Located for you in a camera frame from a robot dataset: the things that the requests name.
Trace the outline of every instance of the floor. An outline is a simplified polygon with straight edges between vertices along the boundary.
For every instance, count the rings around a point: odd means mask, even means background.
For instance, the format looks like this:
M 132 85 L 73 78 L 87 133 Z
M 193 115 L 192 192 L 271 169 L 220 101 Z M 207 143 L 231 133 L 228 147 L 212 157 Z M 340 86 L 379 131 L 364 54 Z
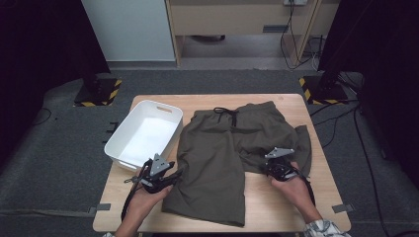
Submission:
M 300 65 L 292 65 L 288 52 L 283 44 L 282 34 L 227 36 L 219 37 L 186 37 L 181 61 L 177 67 L 180 70 L 223 70 L 223 69 L 259 69 L 259 70 L 313 70 L 317 69 L 319 38 L 313 38 L 306 46 L 304 58 Z M 176 66 L 119 66 L 111 69 L 174 69 Z

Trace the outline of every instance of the power cord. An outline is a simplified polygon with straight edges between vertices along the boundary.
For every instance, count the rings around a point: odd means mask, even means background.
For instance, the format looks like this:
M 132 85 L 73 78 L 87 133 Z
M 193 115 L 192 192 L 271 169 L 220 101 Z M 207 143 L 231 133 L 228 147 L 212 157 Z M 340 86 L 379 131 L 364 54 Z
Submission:
M 311 39 L 309 39 L 309 40 L 308 40 L 307 44 L 308 44 L 308 46 L 310 47 L 310 51 L 311 51 L 311 67 L 312 67 L 315 71 L 317 71 L 317 72 L 318 72 L 318 70 L 317 70 L 318 65 L 317 65 L 317 62 L 316 62 L 315 58 L 316 58 L 316 56 L 317 56 L 318 58 L 320 58 L 320 55 L 323 53 L 323 50 L 321 49 L 321 48 L 322 48 L 322 43 L 320 43 L 320 46 L 319 46 L 319 47 L 320 47 L 320 49 L 319 49 L 318 51 L 313 51 L 312 46 L 311 46 L 311 41 L 312 41 L 312 40 L 316 40 L 316 39 L 320 39 L 321 41 L 323 41 L 323 40 L 324 40 L 323 36 L 321 36 L 321 37 L 319 37 L 319 38 L 311 38 Z
M 354 85 L 356 84 L 356 83 L 355 83 L 355 82 L 354 82 L 354 81 L 353 81 L 353 80 L 349 77 L 349 75 L 348 75 L 348 74 L 346 74 L 346 76 L 349 78 L 349 80 L 351 81 L 351 83 L 352 83 L 352 84 L 354 84 Z M 364 78 L 364 76 L 363 76 L 363 78 L 362 78 L 362 85 L 361 85 L 361 87 L 359 88 L 359 90 L 360 90 L 360 91 L 362 90 L 362 87 L 364 86 L 364 82 L 365 82 L 365 78 Z M 317 113 L 319 113 L 319 112 L 323 111 L 324 109 L 329 108 L 329 107 L 334 106 L 334 105 L 338 105 L 338 104 L 339 104 L 339 103 L 328 104 L 328 105 L 326 105 L 326 106 L 324 106 L 324 107 L 320 108 L 319 110 L 317 110 L 317 111 L 315 111 L 315 112 L 311 113 L 311 114 L 310 114 L 310 116 L 312 117 L 312 116 L 316 115 Z M 362 148 L 363 148 L 363 152 L 364 152 L 364 155 L 365 155 L 365 158 L 366 158 L 366 161 L 367 161 L 367 164 L 368 164 L 369 170 L 370 170 L 371 179 L 372 179 L 372 182 L 373 182 L 373 188 L 374 188 L 374 194 L 375 194 L 375 200 L 376 200 L 376 205 L 377 205 L 377 211 L 378 211 L 378 218 L 379 218 L 379 222 L 380 222 L 380 225 L 381 225 L 381 227 L 382 227 L 382 229 L 383 229 L 383 231 L 384 231 L 385 236 L 386 236 L 386 237 L 390 237 L 390 235 L 389 235 L 389 233 L 388 233 L 388 230 L 387 230 L 387 228 L 386 228 L 386 226 L 385 226 L 385 223 L 384 223 L 384 221 L 383 221 L 382 214 L 381 214 L 381 206 L 380 206 L 380 204 L 379 204 L 378 193 L 377 193 L 377 185 L 376 185 L 376 179 L 375 179 L 375 176 L 374 176 L 374 173 L 373 173 L 373 168 L 372 168 L 372 165 L 371 165 L 371 162 L 370 162 L 370 158 L 369 158 L 369 156 L 368 156 L 368 153 L 367 153 L 367 150 L 366 150 L 366 147 L 365 147 L 365 143 L 364 143 L 364 140 L 363 140 L 363 138 L 362 138 L 362 136 L 361 136 L 361 132 L 360 132 L 360 129 L 359 129 L 359 126 L 358 126 L 358 122 L 357 122 L 357 110 L 358 110 L 360 107 L 361 107 L 361 104 L 358 104 L 358 105 L 356 105 L 354 108 L 350 109 L 349 111 L 347 111 L 347 112 L 343 113 L 342 115 L 340 115 L 340 116 L 338 116 L 338 117 L 335 117 L 335 118 L 329 118 L 329 119 L 324 120 L 324 121 L 322 121 L 322 122 L 319 122 L 319 123 L 317 123 L 317 124 L 315 124 L 315 125 L 319 125 L 319 124 L 325 123 L 325 122 L 327 122 L 327 121 L 329 121 L 329 120 L 335 119 L 334 128 L 333 128 L 333 135 L 332 135 L 332 139 L 331 139 L 331 140 L 330 140 L 330 141 L 329 141 L 326 145 L 322 146 L 322 147 L 324 148 L 324 147 L 326 147 L 327 145 L 329 145 L 329 144 L 333 141 L 333 138 L 334 138 L 335 133 L 336 133 L 335 131 L 336 131 L 336 123 L 337 123 L 337 119 L 339 119 L 339 118 L 341 118 L 341 117 L 343 117 L 343 116 L 345 116 L 345 115 L 349 114 L 350 112 L 354 112 L 354 124 L 355 124 L 356 131 L 357 131 L 358 137 L 359 137 L 359 139 L 360 139 L 360 142 L 361 142 L 361 145 L 362 145 Z M 401 232 L 401 233 L 398 233 L 398 234 L 394 235 L 393 237 L 402 237 L 402 236 L 412 235 L 412 234 L 419 234 L 419 231 L 417 231 L 417 230 L 408 230 L 408 231 L 403 231 L 403 232 Z
M 42 108 L 42 110 L 47 111 L 47 112 L 48 112 L 48 115 L 46 116 L 46 118 L 45 118 L 44 120 L 42 120 L 42 121 L 40 121 L 40 122 L 37 122 L 37 123 L 33 123 L 33 124 L 32 124 L 32 126 L 36 126 L 36 125 L 43 124 L 44 122 L 48 121 L 48 120 L 49 120 L 49 118 L 51 118 L 51 116 L 52 116 L 52 111 L 50 111 L 50 110 L 49 110 L 49 109 L 47 109 L 47 108 Z
M 288 22 L 287 22 L 287 29 L 290 29 L 290 32 L 291 32 L 291 36 L 292 36 L 292 38 L 293 38 L 293 46 L 294 46 L 294 49 L 295 49 L 295 52 L 297 52 L 297 49 L 296 49 L 296 41 L 295 41 L 295 36 L 293 35 L 293 6 L 295 5 L 295 2 L 293 1 L 293 0 L 290 0 L 290 17 L 289 17 L 289 20 L 288 20 Z M 299 65 L 297 65 L 297 66 L 295 66 L 295 67 L 291 67 L 290 65 L 289 65 L 289 63 L 288 63 L 288 61 L 287 61 L 287 57 L 286 57 L 286 54 L 285 54 L 285 52 L 284 52 L 284 48 L 283 48 L 283 43 L 284 43 L 284 34 L 285 34 L 285 31 L 283 31 L 283 33 L 281 34 L 281 39 L 280 39 L 280 47 L 281 47 L 281 52 L 283 53 L 283 55 L 284 55 L 284 60 L 285 60 L 285 62 L 286 62 L 286 65 L 287 65 L 287 68 L 288 69 L 290 69 L 290 70 L 294 70 L 294 69 L 297 69 L 297 68 L 299 68 L 300 66 L 302 66 L 304 63 L 306 63 L 307 61 L 309 61 L 310 59 L 311 59 L 311 57 L 309 57 L 307 60 L 305 60 L 305 61 L 300 61 L 299 59 L 297 59 L 297 61 L 299 62 Z
M 376 199 L 376 206 L 377 206 L 377 211 L 378 211 L 379 222 L 381 224 L 381 227 L 382 227 L 382 230 L 384 231 L 385 236 L 386 237 L 390 237 L 390 235 L 388 233 L 388 230 L 387 230 L 387 228 L 385 226 L 384 220 L 382 218 L 381 206 L 379 204 L 379 198 L 378 198 L 378 192 L 377 192 L 376 178 L 374 177 L 374 172 L 373 172 L 373 168 L 372 168 L 372 165 L 371 165 L 371 162 L 370 162 L 370 158 L 369 158 L 369 156 L 367 154 L 367 150 L 366 150 L 366 147 L 365 147 L 365 144 L 364 144 L 364 140 L 363 140 L 363 138 L 361 136 L 361 132 L 360 132 L 360 129 L 358 127 L 358 122 L 357 122 L 357 109 L 358 108 L 359 107 L 357 107 L 354 110 L 354 123 L 355 123 L 355 128 L 357 130 L 358 137 L 359 137 L 360 142 L 361 142 L 361 145 L 363 147 L 364 156 L 366 158 L 366 161 L 367 161 L 367 164 L 368 164 L 368 168 L 370 170 L 371 180 L 373 182 L 373 188 L 374 188 L 374 195 L 375 195 L 375 199 Z M 393 237 L 402 237 L 402 236 L 411 235 L 411 234 L 419 234 L 419 231 L 417 231 L 417 230 L 404 231 L 404 232 L 401 232 L 401 233 L 398 233 L 398 234 L 394 235 Z

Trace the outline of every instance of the table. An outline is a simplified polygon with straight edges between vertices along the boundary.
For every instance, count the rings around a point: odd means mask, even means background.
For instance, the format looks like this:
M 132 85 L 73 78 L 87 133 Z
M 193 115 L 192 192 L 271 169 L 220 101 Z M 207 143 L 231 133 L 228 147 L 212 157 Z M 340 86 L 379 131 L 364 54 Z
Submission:
M 324 218 L 333 220 L 341 230 L 351 228 L 346 212 L 335 213 L 332 206 L 342 204 L 333 176 L 314 130 L 311 118 L 301 95 L 298 94 L 239 94 L 239 95 L 144 95 L 133 99 L 133 108 L 143 100 L 151 100 L 180 108 L 183 123 L 187 124 L 196 110 L 212 110 L 214 107 L 236 109 L 248 103 L 260 104 L 273 101 L 278 110 L 292 126 L 307 125 L 312 143 L 312 168 L 310 181 L 317 208 Z M 169 155 L 176 161 L 177 143 Z M 98 232 L 114 232 L 121 224 L 121 210 L 131 184 L 132 171 L 113 164 L 101 198 L 101 203 L 110 203 L 110 210 L 99 210 L 93 222 Z M 161 202 L 154 206 L 145 218 L 139 232 L 299 232 L 304 221 L 299 212 L 269 184 L 267 177 L 246 172 L 246 224 L 244 227 L 227 226 L 208 221 L 191 219 L 161 212 Z

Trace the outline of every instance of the drawstring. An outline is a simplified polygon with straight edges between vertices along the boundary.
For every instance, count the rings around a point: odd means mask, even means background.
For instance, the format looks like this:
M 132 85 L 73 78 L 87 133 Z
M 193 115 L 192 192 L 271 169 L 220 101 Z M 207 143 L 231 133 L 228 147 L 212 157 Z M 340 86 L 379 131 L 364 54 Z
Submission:
M 215 107 L 214 109 L 213 109 L 213 111 L 216 113 L 216 114 L 219 114 L 219 117 L 218 117 L 218 122 L 221 120 L 221 116 L 222 116 L 222 114 L 224 114 L 224 113 L 228 113 L 229 115 L 231 115 L 231 118 L 232 118 L 232 123 L 231 123 L 231 125 L 233 125 L 233 126 L 236 126 L 236 124 L 237 124 L 237 114 L 238 114 L 238 111 L 231 111 L 231 110 L 229 110 L 229 109 L 226 109 L 226 108 L 221 108 L 221 107 Z

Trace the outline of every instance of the sleeve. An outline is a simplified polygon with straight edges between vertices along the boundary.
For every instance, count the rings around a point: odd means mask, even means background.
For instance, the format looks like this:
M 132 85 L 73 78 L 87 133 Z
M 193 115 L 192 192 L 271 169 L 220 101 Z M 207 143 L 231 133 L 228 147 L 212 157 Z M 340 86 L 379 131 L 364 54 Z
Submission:
M 304 228 L 305 237 L 351 237 L 348 233 L 342 232 L 331 220 L 316 220 L 305 225 Z

